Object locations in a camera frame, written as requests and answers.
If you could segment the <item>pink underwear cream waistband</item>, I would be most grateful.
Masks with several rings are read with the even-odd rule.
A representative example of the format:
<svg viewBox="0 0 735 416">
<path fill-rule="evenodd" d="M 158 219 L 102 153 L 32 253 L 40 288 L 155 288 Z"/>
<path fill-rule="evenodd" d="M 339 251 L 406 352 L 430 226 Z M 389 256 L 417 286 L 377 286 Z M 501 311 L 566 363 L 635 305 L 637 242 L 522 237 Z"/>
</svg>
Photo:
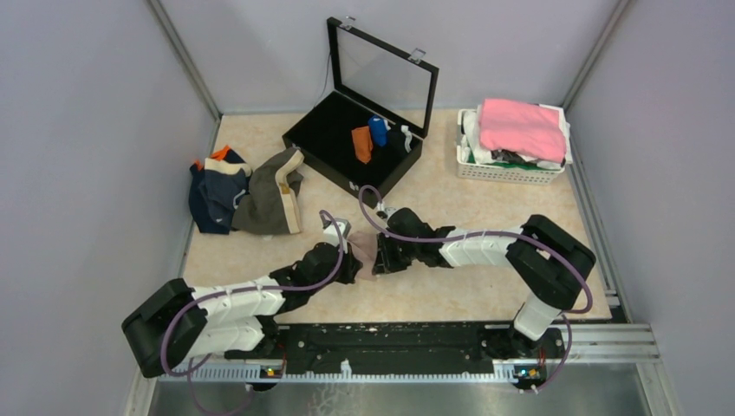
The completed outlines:
<svg viewBox="0 0 735 416">
<path fill-rule="evenodd" d="M 376 281 L 377 276 L 373 274 L 373 267 L 378 254 L 377 235 L 357 231 L 348 237 L 348 243 L 353 250 L 354 257 L 361 263 L 361 268 L 356 276 L 367 281 Z"/>
</svg>

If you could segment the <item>olive beige underwear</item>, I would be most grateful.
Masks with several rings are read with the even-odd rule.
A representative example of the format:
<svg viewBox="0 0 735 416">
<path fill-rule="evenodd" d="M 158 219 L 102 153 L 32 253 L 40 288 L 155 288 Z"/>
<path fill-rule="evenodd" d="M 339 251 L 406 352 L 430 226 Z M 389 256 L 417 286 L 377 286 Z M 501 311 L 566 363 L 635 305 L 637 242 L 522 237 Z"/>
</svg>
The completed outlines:
<svg viewBox="0 0 735 416">
<path fill-rule="evenodd" d="M 297 197 L 303 176 L 297 169 L 303 161 L 301 150 L 291 147 L 260 165 L 250 178 L 249 193 L 239 201 L 231 227 L 261 236 L 302 232 Z"/>
</svg>

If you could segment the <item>orange underwear white waistband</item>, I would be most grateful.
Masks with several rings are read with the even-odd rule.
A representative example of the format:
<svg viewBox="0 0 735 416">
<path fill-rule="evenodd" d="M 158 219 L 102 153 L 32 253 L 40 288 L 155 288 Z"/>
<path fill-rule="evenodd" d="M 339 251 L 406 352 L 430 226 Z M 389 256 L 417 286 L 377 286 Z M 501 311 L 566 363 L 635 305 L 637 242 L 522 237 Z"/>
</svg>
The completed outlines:
<svg viewBox="0 0 735 416">
<path fill-rule="evenodd" d="M 354 156 L 362 164 L 368 164 L 372 159 L 373 141 L 368 126 L 357 127 L 351 131 L 354 147 Z"/>
</svg>

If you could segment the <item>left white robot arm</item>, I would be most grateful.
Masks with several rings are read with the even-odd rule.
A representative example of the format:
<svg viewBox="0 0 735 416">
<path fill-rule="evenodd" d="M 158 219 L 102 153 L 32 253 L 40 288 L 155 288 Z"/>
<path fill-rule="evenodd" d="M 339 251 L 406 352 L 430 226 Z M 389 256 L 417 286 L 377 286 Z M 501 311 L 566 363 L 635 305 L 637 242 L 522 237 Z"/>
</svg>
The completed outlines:
<svg viewBox="0 0 735 416">
<path fill-rule="evenodd" d="M 135 309 L 121 330 L 142 375 L 178 375 L 192 358 L 241 352 L 267 358 L 278 344 L 277 315 L 299 309 L 324 286 L 351 284 L 362 267 L 351 249 L 319 243 L 266 276 L 195 287 L 175 278 Z"/>
</svg>

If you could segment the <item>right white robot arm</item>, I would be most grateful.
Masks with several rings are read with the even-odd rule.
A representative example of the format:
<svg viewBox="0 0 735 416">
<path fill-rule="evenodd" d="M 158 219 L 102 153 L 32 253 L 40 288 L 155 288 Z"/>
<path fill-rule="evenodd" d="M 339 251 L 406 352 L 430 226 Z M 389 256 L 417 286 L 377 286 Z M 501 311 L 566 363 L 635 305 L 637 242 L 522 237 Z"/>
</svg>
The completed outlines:
<svg viewBox="0 0 735 416">
<path fill-rule="evenodd" d="M 433 228 L 409 208 L 378 213 L 375 275 L 406 270 L 418 261 L 429 268 L 465 266 L 512 268 L 530 294 L 508 334 L 511 351 L 531 357 L 543 346 L 543 335 L 580 294 L 590 297 L 586 281 L 596 256 L 585 244 L 544 215 L 534 214 L 509 231 L 471 231 L 455 226 Z"/>
</svg>

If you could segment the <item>black white rolled underwear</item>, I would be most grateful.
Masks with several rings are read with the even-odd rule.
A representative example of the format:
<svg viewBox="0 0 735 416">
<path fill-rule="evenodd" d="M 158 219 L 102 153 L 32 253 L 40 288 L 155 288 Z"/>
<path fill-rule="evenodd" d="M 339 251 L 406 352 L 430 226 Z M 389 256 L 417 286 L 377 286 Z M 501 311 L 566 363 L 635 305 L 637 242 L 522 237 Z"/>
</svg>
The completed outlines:
<svg viewBox="0 0 735 416">
<path fill-rule="evenodd" d="M 413 135 L 407 125 L 393 125 L 387 131 L 387 143 L 400 154 L 409 154 L 412 150 Z"/>
</svg>

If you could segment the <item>blue rolled underwear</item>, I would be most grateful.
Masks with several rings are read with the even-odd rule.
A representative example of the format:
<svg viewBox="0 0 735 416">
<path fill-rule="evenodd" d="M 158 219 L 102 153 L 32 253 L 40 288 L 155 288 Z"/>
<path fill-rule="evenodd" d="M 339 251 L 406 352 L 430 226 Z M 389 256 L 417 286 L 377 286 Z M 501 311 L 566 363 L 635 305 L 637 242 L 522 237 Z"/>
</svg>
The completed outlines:
<svg viewBox="0 0 735 416">
<path fill-rule="evenodd" d="M 387 132 L 390 128 L 387 120 L 375 114 L 368 120 L 368 128 L 373 143 L 384 147 L 387 144 Z"/>
</svg>

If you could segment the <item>black box glass lid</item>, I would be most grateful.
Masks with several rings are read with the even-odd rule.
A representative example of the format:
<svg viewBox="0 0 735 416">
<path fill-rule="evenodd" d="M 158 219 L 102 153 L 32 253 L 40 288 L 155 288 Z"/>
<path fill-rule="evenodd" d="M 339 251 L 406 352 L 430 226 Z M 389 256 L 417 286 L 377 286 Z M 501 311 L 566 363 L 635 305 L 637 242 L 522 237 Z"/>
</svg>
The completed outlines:
<svg viewBox="0 0 735 416">
<path fill-rule="evenodd" d="M 399 49 L 357 29 L 351 18 L 330 17 L 326 28 L 332 89 L 283 134 L 283 143 L 300 148 L 308 166 L 352 196 L 364 185 L 387 195 L 422 154 L 439 68 L 422 49 Z M 357 160 L 351 131 L 368 126 L 375 114 L 390 128 L 409 126 L 409 154 L 373 143 L 371 161 Z"/>
</svg>

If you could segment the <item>white plastic basket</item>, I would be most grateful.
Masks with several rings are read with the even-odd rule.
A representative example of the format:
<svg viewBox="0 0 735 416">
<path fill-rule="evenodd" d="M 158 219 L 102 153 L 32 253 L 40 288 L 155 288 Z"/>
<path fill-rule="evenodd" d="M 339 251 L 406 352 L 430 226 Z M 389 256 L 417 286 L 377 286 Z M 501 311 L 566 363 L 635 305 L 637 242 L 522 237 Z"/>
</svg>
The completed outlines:
<svg viewBox="0 0 735 416">
<path fill-rule="evenodd" d="M 512 164 L 497 166 L 476 163 L 464 130 L 466 116 L 475 112 L 475 109 L 463 108 L 459 109 L 457 114 L 455 145 L 456 174 L 459 178 L 524 185 L 549 185 L 571 165 L 571 158 L 568 158 L 568 162 L 559 170 L 530 169 Z"/>
</svg>

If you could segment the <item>navy blue clothes pile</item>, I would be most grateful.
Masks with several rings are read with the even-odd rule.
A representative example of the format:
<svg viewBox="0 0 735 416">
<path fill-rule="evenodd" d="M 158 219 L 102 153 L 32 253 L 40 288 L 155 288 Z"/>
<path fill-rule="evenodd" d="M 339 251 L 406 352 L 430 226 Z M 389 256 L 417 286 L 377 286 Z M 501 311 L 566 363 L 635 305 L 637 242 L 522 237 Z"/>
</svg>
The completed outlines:
<svg viewBox="0 0 735 416">
<path fill-rule="evenodd" d="M 203 234 L 228 235 L 243 196 L 249 193 L 252 168 L 230 146 L 224 146 L 189 167 L 192 180 L 188 206 Z"/>
</svg>

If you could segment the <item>white clothes in basket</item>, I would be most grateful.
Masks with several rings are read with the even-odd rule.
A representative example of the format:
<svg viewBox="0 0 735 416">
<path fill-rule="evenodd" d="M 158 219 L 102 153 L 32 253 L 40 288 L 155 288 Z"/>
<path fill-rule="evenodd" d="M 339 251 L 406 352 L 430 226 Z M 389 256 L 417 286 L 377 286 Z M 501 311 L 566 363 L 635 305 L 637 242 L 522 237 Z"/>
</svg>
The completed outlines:
<svg viewBox="0 0 735 416">
<path fill-rule="evenodd" d="M 554 106 L 548 106 L 544 104 L 537 104 L 544 107 L 554 107 Z M 478 116 L 480 112 L 481 104 L 475 108 L 475 113 L 470 113 L 466 116 L 465 124 L 464 124 L 464 130 L 466 134 L 466 140 L 469 144 L 469 146 L 472 149 L 472 154 L 474 156 L 474 160 L 478 164 L 488 164 L 488 165 L 497 165 L 500 166 L 501 164 L 512 164 L 516 166 L 526 167 L 530 169 L 538 168 L 538 169 L 544 169 L 544 170 L 559 170 L 561 169 L 567 162 L 568 158 L 572 159 L 571 154 L 571 144 L 570 144 L 570 124 L 567 122 L 566 114 L 563 111 L 562 108 L 556 107 L 563 111 L 563 116 L 566 120 L 566 127 L 565 127 L 565 135 L 567 138 L 567 155 L 566 159 L 560 163 L 556 164 L 549 161 L 544 161 L 540 159 L 532 159 L 527 156 L 518 155 L 516 153 L 500 150 L 500 151 L 489 151 L 482 147 L 479 143 L 479 127 L 478 127 Z"/>
</svg>

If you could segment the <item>pink folded cloth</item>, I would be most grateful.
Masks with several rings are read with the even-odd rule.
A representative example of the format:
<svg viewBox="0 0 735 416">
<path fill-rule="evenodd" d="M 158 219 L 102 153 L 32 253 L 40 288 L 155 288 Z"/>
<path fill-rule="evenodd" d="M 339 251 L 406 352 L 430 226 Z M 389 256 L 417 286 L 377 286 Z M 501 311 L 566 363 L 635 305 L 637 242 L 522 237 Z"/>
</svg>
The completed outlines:
<svg viewBox="0 0 735 416">
<path fill-rule="evenodd" d="M 562 163 L 567 155 L 563 111 L 528 102 L 486 99 L 479 116 L 479 143 L 489 151 Z"/>
</svg>

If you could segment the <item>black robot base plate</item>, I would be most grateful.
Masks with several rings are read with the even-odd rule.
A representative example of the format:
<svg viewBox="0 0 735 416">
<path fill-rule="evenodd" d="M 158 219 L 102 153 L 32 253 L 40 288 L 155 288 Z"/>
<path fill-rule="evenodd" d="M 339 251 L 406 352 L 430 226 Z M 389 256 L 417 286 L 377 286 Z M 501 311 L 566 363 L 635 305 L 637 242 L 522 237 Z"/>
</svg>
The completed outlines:
<svg viewBox="0 0 735 416">
<path fill-rule="evenodd" d="M 558 328 L 525 341 L 507 322 L 372 322 L 280 325 L 255 350 L 224 357 L 275 361 L 288 375 L 336 374 L 343 362 L 359 375 L 455 375 L 489 374 L 501 360 L 547 363 L 563 351 Z"/>
</svg>

